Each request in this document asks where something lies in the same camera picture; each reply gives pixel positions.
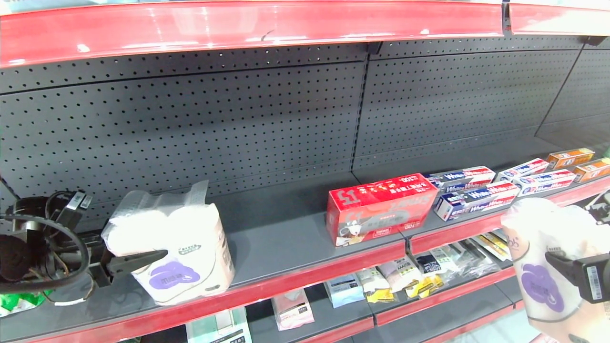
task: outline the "purple logo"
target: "purple logo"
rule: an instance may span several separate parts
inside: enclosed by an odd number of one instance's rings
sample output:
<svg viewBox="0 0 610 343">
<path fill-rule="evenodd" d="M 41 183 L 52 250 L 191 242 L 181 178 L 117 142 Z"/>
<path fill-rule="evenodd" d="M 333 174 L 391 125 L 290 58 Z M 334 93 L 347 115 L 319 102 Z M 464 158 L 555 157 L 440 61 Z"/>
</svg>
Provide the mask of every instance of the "purple logo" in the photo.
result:
<svg viewBox="0 0 610 343">
<path fill-rule="evenodd" d="M 194 283 L 201 278 L 199 274 L 179 262 L 170 262 L 151 272 L 148 283 L 156 289 L 168 289 L 180 283 Z"/>
<path fill-rule="evenodd" d="M 559 294 L 557 284 L 545 267 L 525 264 L 521 283 L 525 292 L 536 302 L 547 304 L 555 312 L 564 310 L 564 299 Z"/>
</svg>

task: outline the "black cable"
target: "black cable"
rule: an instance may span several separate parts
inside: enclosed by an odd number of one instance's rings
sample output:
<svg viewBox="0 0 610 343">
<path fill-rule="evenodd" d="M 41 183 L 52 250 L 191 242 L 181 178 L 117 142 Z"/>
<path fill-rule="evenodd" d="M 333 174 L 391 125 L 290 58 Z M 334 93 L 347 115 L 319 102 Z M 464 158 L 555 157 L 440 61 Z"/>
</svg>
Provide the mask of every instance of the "black cable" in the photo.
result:
<svg viewBox="0 0 610 343">
<path fill-rule="evenodd" d="M 89 251 L 87 250 L 87 246 L 74 232 L 72 232 L 72 230 L 68 229 L 67 227 L 59 223 L 53 222 L 52 220 L 41 217 L 35 217 L 33 215 L 0 214 L 0 219 L 25 220 L 30 222 L 37 222 L 43 225 L 48 225 L 51 228 L 57 229 L 64 233 L 66 236 L 68 236 L 74 242 L 74 244 L 76 244 L 76 247 L 81 253 L 81 266 L 78 268 L 77 271 L 71 273 L 69 276 L 58 280 L 42 281 L 37 283 L 0 283 L 0 294 L 42 292 L 47 291 L 49 289 L 57 289 L 58 287 L 67 286 L 78 282 L 80 276 L 82 276 L 83 273 L 86 273 L 89 269 Z"/>
</svg>

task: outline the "orange box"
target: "orange box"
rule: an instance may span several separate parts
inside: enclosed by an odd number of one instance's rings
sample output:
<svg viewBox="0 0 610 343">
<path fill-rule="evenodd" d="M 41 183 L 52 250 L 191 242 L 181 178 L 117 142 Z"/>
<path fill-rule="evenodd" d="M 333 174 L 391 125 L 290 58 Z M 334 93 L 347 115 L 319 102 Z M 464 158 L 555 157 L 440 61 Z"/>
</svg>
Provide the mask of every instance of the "orange box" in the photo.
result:
<svg viewBox="0 0 610 343">
<path fill-rule="evenodd" d="M 575 181 L 578 183 L 601 178 L 610 174 L 610 158 L 604 157 L 589 163 L 577 165 L 574 169 Z"/>
<path fill-rule="evenodd" d="M 582 164 L 591 161 L 595 152 L 587 148 L 560 151 L 548 155 L 549 167 L 553 170 L 565 168 L 570 165 Z"/>
</svg>

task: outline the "sanitary pad package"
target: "sanitary pad package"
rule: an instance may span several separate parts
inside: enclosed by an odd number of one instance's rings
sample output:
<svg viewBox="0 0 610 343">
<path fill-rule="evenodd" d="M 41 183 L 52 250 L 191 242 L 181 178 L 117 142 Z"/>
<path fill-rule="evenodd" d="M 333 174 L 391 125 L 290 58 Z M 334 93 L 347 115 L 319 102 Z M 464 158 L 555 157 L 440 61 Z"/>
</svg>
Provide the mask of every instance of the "sanitary pad package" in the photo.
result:
<svg viewBox="0 0 610 343">
<path fill-rule="evenodd" d="M 297 289 L 271 299 L 278 330 L 298 328 L 314 322 L 314 314 L 304 289 Z"/>
<path fill-rule="evenodd" d="M 132 273 L 158 305 L 227 290 L 235 274 L 218 209 L 205 204 L 207 181 L 185 194 L 129 192 L 102 232 L 110 252 L 125 256 L 167 250 Z"/>
</svg>

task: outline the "plastic packaging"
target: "plastic packaging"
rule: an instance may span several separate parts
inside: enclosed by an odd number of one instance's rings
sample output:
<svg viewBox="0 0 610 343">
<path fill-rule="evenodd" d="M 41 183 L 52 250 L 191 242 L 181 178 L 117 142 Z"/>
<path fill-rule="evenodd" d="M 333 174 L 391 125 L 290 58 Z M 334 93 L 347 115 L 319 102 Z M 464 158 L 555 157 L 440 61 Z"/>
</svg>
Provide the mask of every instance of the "plastic packaging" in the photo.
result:
<svg viewBox="0 0 610 343">
<path fill-rule="evenodd" d="M 304 289 L 297 289 L 272 298 L 271 304 L 279 331 L 298 328 L 314 322 L 314 314 Z"/>
<path fill-rule="evenodd" d="M 129 192 L 102 232 L 110 252 L 125 256 L 168 250 L 132 273 L 158 305 L 227 290 L 235 274 L 218 209 L 205 204 L 207 181 L 185 194 Z"/>
<path fill-rule="evenodd" d="M 444 275 L 431 275 L 424 278 L 416 285 L 405 288 L 404 291 L 409 298 L 420 297 L 423 299 L 441 290 L 446 284 L 447 282 L 445 281 Z"/>
<path fill-rule="evenodd" d="M 610 251 L 610 227 L 577 206 L 526 198 L 501 218 L 529 322 L 559 342 L 608 342 L 609 302 L 591 304 L 546 258 L 579 259 Z"/>
<path fill-rule="evenodd" d="M 511 261 L 511 253 L 506 243 L 492 233 L 484 233 L 472 237 L 483 249 L 501 261 Z"/>
<path fill-rule="evenodd" d="M 457 267 L 453 260 L 440 248 L 434 248 L 425 253 L 415 256 L 415 261 L 424 278 L 434 276 L 436 274 L 444 274 L 450 270 L 456 270 Z"/>
<path fill-rule="evenodd" d="M 364 300 L 362 285 L 356 274 L 347 274 L 324 282 L 324 288 L 331 299 L 332 308 Z"/>
<path fill-rule="evenodd" d="M 45 296 L 41 293 L 0 294 L 0 318 L 36 308 L 43 302 Z"/>
<path fill-rule="evenodd" d="M 392 293 L 415 286 L 423 279 L 422 273 L 409 256 L 384 263 L 377 268 L 390 283 Z"/>
<path fill-rule="evenodd" d="M 377 268 L 366 268 L 356 272 L 356 276 L 362 284 L 362 291 L 365 294 L 374 293 L 379 289 L 390 289 L 390 284 L 381 275 Z"/>
<path fill-rule="evenodd" d="M 186 329 L 188 343 L 252 343 L 245 307 L 194 320 Z"/>
<path fill-rule="evenodd" d="M 474 257 L 474 261 L 468 269 L 462 273 L 463 276 L 481 277 L 493 272 L 499 272 L 500 266 L 497 265 L 484 251 L 483 247 L 478 245 L 471 239 L 463 240 L 459 243 L 460 247 L 464 248 L 469 255 Z"/>
</svg>

